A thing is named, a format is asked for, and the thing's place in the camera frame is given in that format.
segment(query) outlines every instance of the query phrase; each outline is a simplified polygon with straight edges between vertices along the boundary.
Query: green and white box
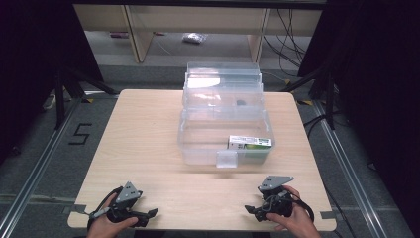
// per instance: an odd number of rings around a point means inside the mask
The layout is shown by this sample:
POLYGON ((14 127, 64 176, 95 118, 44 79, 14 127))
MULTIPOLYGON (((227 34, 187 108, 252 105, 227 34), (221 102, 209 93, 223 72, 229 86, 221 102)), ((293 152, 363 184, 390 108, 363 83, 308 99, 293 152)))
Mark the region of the green and white box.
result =
POLYGON ((233 150, 266 150, 271 148, 271 139, 244 137, 244 136, 230 136, 228 149, 233 150))

